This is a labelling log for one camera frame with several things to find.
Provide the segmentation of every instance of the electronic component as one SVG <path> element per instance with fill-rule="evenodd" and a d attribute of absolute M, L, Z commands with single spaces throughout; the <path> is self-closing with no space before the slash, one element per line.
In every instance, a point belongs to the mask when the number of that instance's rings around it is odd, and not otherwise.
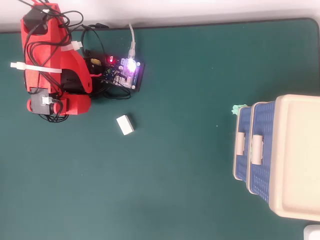
<path fill-rule="evenodd" d="M 121 117 L 118 117 L 116 121 L 118 122 L 123 135 L 127 135 L 134 131 L 134 128 L 132 127 L 131 122 L 127 115 L 122 115 Z"/>
<path fill-rule="evenodd" d="M 116 86 L 125 87 L 133 92 L 140 90 L 144 67 L 140 61 L 135 61 L 132 58 L 121 58 L 115 55 L 101 53 L 95 51 L 85 51 L 89 57 L 87 67 L 91 74 L 103 73 L 103 71 L 113 72 L 114 78 L 109 79 Z"/>
<path fill-rule="evenodd" d="M 32 8 L 23 17 L 23 23 L 27 31 L 30 32 L 34 29 L 33 34 L 46 34 L 48 32 L 48 25 L 45 20 L 48 18 L 48 12 L 48 9 L 44 5 L 38 5 L 37 9 Z"/>

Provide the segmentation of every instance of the green table surface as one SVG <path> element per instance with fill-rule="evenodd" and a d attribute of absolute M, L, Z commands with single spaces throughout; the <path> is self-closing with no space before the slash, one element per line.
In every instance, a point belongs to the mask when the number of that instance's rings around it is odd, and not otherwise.
<path fill-rule="evenodd" d="M 99 31 L 126 55 L 128 29 Z M 80 39 L 80 32 L 74 39 Z M 51 124 L 26 109 L 19 33 L 0 34 L 1 240 L 302 240 L 232 175 L 234 104 L 319 93 L 311 19 L 136 29 L 140 92 Z M 84 45 L 100 50 L 94 34 Z M 127 114 L 135 132 L 123 136 Z"/>

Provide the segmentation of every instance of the wire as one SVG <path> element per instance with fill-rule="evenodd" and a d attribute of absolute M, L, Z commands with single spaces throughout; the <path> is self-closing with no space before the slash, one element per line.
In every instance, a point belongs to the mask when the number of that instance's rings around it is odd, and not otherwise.
<path fill-rule="evenodd" d="M 129 28 L 130 28 L 130 31 L 131 31 L 132 42 L 131 42 L 130 50 L 129 50 L 129 53 L 128 53 L 128 59 L 135 59 L 135 56 L 136 56 L 136 40 L 135 40 L 135 32 L 134 32 L 134 29 L 132 28 L 131 23 L 129 23 Z"/>
<path fill-rule="evenodd" d="M 86 51 L 85 51 L 85 45 L 84 45 L 84 38 L 85 38 L 85 34 L 88 30 L 91 30 L 94 32 L 94 34 L 96 35 L 96 37 L 98 38 L 99 42 L 100 42 L 100 45 L 101 45 L 101 48 L 102 48 L 102 51 L 103 51 L 103 55 L 105 56 L 106 55 L 106 51 L 105 51 L 105 47 L 99 37 L 99 35 L 97 34 L 97 32 L 95 30 L 92 29 L 92 27 L 95 27 L 96 25 L 94 24 L 90 24 L 88 26 L 86 25 L 83 25 L 82 24 L 82 27 L 83 27 L 83 31 L 82 31 L 82 34 L 81 34 L 81 44 L 82 44 L 82 48 L 81 48 L 81 51 L 82 51 L 82 55 L 83 56 L 86 56 Z"/>
<path fill-rule="evenodd" d="M 134 32 L 134 29 L 132 28 L 131 23 L 129 23 L 129 28 L 130 28 L 130 31 L 131 31 L 132 42 L 136 43 L 136 41 L 135 41 L 135 32 Z"/>

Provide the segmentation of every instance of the white cable tie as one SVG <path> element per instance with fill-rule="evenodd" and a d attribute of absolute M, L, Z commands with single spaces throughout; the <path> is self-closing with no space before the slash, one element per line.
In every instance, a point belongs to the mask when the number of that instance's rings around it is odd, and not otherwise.
<path fill-rule="evenodd" d="M 51 68 L 51 67 L 44 67 L 44 66 L 34 66 L 34 65 L 28 65 L 25 64 L 24 62 L 11 62 L 10 64 L 11 68 L 16 68 L 19 70 L 34 70 L 34 71 L 39 71 L 39 72 L 46 72 L 46 73 L 55 73 L 55 74 L 61 74 L 62 69 L 59 68 Z"/>
<path fill-rule="evenodd" d="M 62 46 L 61 47 L 61 51 L 65 52 L 65 51 L 70 51 L 70 50 L 79 50 L 80 48 L 82 48 L 82 43 L 80 41 L 72 41 L 69 45 L 67 46 Z"/>

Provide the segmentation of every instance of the white block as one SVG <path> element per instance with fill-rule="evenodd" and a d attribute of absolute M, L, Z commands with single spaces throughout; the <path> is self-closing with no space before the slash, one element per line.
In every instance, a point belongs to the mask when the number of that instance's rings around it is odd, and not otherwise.
<path fill-rule="evenodd" d="M 320 225 L 309 225 L 303 231 L 304 240 L 319 240 L 320 239 Z"/>
<path fill-rule="evenodd" d="M 116 119 L 116 121 L 118 122 L 118 124 L 123 132 L 123 135 L 127 135 L 127 134 L 132 133 L 134 131 L 134 128 L 132 127 L 131 122 L 130 122 L 127 115 L 123 115 L 121 117 L 118 117 Z"/>

